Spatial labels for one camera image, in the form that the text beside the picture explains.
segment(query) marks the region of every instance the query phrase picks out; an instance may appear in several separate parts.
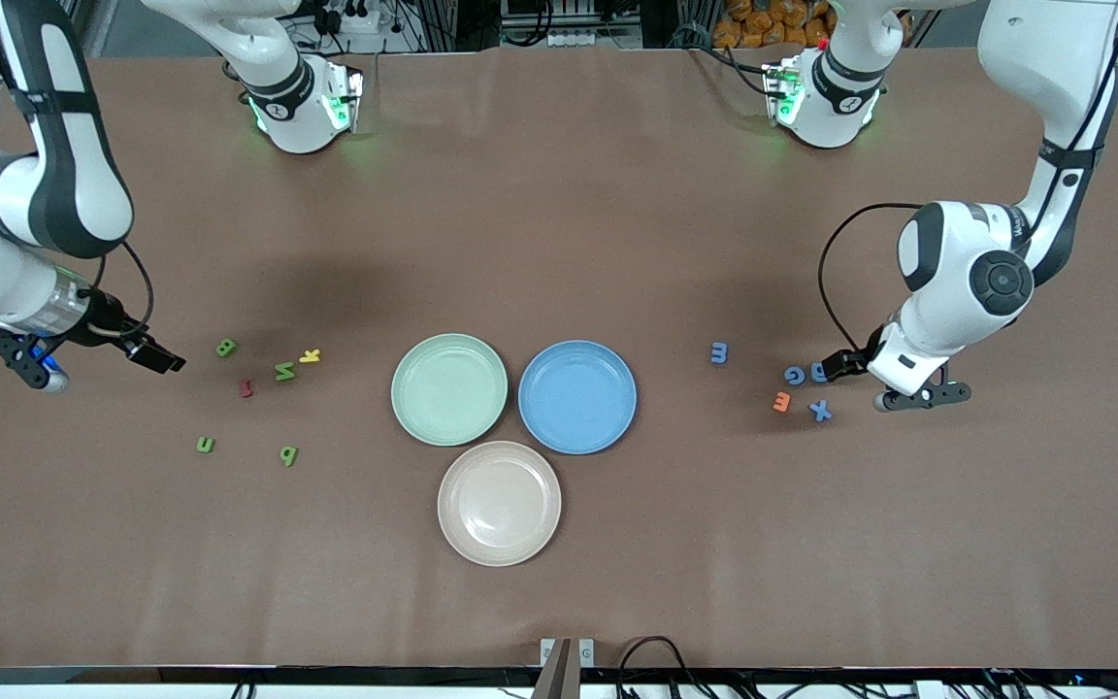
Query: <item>white plate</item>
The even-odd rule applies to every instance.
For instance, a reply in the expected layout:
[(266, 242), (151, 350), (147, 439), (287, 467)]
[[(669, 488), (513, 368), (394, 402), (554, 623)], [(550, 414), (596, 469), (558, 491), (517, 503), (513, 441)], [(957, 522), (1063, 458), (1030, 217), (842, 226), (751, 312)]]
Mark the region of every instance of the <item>white plate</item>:
[(544, 457), (514, 442), (464, 452), (438, 488), (438, 526), (457, 554), (514, 566), (541, 551), (559, 526), (559, 479)]

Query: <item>blue plate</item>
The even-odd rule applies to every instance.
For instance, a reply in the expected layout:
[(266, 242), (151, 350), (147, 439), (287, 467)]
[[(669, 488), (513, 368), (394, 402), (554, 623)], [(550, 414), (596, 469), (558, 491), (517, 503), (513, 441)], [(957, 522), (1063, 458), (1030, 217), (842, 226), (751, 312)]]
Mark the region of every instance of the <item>blue plate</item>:
[(624, 359), (587, 340), (551, 344), (520, 377), (520, 416), (560, 454), (601, 452), (636, 414), (636, 382)]

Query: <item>plate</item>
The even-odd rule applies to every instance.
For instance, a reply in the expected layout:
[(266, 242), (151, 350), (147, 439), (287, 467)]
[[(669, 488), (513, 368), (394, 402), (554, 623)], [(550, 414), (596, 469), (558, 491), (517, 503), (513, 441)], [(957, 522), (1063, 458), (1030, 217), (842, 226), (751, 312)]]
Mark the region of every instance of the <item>plate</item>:
[(520, 416), (538, 442), (562, 454), (601, 452), (636, 414), (636, 382), (620, 356), (587, 340), (551, 344), (520, 377)]
[(438, 526), (457, 554), (483, 566), (514, 566), (541, 551), (559, 526), (559, 479), (544, 457), (515, 442), (464, 452), (438, 488)]
[(456, 446), (492, 428), (506, 406), (506, 370), (491, 346), (468, 334), (436, 334), (400, 359), (391, 408), (413, 437)]

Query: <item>table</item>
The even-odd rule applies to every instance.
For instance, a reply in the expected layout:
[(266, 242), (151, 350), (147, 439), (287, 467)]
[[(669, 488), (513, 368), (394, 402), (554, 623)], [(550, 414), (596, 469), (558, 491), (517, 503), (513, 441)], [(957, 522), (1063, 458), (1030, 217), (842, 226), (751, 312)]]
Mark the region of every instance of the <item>table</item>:
[[(152, 332), (189, 365), (63, 349), (58, 397), (0, 366), (0, 665), (502, 665), (569, 634), (612, 663), (646, 633), (698, 665), (1118, 665), (1118, 115), (1069, 267), (954, 363), (970, 403), (883, 416), (861, 377), (800, 386), (780, 416), (784, 368), (840, 347), (815, 286), (840, 220), (1024, 193), (1040, 120), (975, 51), (901, 54), (878, 123), (839, 151), (771, 131), (701, 55), (353, 64), (363, 134), (296, 157), (217, 59), (91, 63)], [(0, 148), (28, 148), (3, 103)], [(906, 214), (862, 218), (831, 257), (858, 336), (904, 299)], [(127, 256), (103, 287), (143, 309)], [(452, 331), (513, 384), (577, 337), (638, 381), (620, 443), (547, 453), (562, 522), (506, 570), (438, 530), (462, 448), (391, 415), (395, 363)], [(319, 365), (272, 380), (310, 349)], [(834, 419), (804, 409), (818, 398)], [(533, 444), (514, 406), (489, 438)]]

